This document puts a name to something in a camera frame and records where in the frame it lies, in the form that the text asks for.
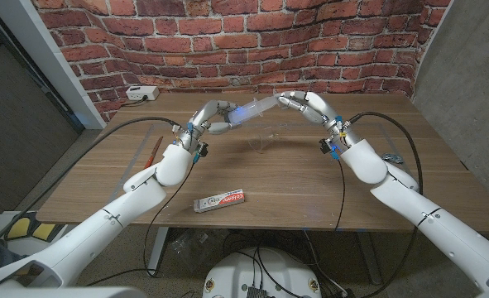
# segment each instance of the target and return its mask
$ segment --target robotic arm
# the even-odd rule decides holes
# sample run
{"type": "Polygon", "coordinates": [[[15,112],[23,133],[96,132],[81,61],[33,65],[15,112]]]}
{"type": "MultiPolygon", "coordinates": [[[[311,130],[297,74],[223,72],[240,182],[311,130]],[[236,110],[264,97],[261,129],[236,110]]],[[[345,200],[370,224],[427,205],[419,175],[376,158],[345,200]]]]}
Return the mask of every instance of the robotic arm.
{"type": "Polygon", "coordinates": [[[134,219],[156,207],[167,195],[163,186],[178,185],[193,162],[207,154],[199,138],[207,130],[222,134],[240,127],[236,123],[209,123],[219,114],[226,120],[237,108],[226,101],[207,102],[187,123],[174,126],[176,141],[161,162],[135,174],[123,186],[126,194],[104,206],[48,248],[0,268],[0,288],[74,286],[79,274],[134,219]],[[22,271],[34,272],[21,275],[22,271]]]}
{"type": "MultiPolygon", "coordinates": [[[[356,176],[374,187],[371,192],[382,203],[407,218],[474,281],[481,291],[489,291],[489,241],[417,191],[415,180],[404,171],[383,161],[366,140],[360,139],[348,123],[317,94],[300,91],[275,95],[277,102],[298,110],[312,123],[328,132],[321,140],[323,152],[343,147],[342,158],[356,176]]],[[[47,249],[0,268],[0,288],[66,287],[75,284],[82,270],[109,243],[146,211],[165,197],[163,186],[179,184],[191,163],[207,154],[207,144],[199,139],[207,131],[222,134],[240,127],[231,123],[229,113],[237,105],[226,101],[206,103],[187,123],[173,127],[174,144],[163,153],[163,160],[128,180],[126,194],[106,205],[47,249]],[[214,115],[224,123],[209,123],[214,115]],[[22,269],[37,274],[20,276],[22,269]]]]}
{"type": "Polygon", "coordinates": [[[481,291],[489,291],[489,241],[465,223],[417,192],[415,180],[383,161],[366,140],[361,140],[338,114],[314,93],[276,94],[279,103],[300,111],[329,133],[322,151],[345,146],[340,156],[361,181],[372,184],[371,193],[417,226],[481,291]]]}

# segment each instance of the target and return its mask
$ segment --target colgate logo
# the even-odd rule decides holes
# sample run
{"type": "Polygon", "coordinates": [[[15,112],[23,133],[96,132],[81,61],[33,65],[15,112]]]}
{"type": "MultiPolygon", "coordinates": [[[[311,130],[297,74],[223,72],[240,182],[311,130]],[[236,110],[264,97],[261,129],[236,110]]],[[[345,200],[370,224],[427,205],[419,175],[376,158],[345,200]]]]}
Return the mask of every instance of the colgate logo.
{"type": "Polygon", "coordinates": [[[228,195],[227,197],[223,198],[219,204],[230,203],[236,200],[240,200],[242,198],[244,198],[244,194],[228,195]]]}

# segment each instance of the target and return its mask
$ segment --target table leg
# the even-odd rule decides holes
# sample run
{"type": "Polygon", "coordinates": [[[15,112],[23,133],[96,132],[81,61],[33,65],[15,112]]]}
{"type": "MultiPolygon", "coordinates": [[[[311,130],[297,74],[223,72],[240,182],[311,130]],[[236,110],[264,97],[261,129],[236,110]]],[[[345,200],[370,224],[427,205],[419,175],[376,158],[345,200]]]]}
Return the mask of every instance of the table leg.
{"type": "Polygon", "coordinates": [[[165,246],[165,240],[168,232],[169,227],[158,228],[158,234],[156,234],[156,240],[154,241],[154,246],[152,247],[151,260],[148,262],[149,269],[157,270],[160,266],[161,257],[163,257],[163,248],[165,246]]]}
{"type": "Polygon", "coordinates": [[[375,248],[368,232],[357,232],[358,246],[362,250],[363,261],[366,263],[369,280],[373,285],[381,285],[382,276],[375,255],[375,248]]]}

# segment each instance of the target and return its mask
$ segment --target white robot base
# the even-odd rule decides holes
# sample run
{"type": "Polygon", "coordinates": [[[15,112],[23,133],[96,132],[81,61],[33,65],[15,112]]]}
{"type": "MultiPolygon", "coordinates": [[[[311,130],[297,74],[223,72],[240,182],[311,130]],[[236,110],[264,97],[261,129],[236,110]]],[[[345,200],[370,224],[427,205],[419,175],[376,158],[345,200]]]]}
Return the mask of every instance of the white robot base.
{"type": "Polygon", "coordinates": [[[295,257],[292,258],[287,252],[276,248],[260,248],[259,253],[264,264],[262,276],[259,257],[255,253],[256,248],[245,248],[240,252],[250,257],[255,254],[256,262],[239,252],[225,257],[205,278],[203,298],[291,297],[271,280],[265,269],[286,290],[305,298],[321,297],[316,275],[308,266],[297,262],[295,257]],[[266,293],[255,290],[261,287],[261,279],[261,289],[266,293]]]}

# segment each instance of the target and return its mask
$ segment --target wooden stick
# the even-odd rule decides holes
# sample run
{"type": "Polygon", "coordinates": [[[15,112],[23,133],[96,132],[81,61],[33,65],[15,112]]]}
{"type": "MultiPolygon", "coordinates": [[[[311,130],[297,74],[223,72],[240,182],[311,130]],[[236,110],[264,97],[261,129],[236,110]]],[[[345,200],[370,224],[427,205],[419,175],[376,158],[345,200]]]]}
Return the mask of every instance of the wooden stick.
{"type": "Polygon", "coordinates": [[[149,166],[152,166],[152,162],[154,161],[154,156],[156,156],[156,152],[158,151],[158,148],[160,147],[161,140],[163,140],[163,136],[161,136],[160,139],[158,140],[158,142],[156,142],[154,149],[152,149],[151,157],[149,157],[148,161],[146,162],[144,169],[146,169],[149,166]]]}

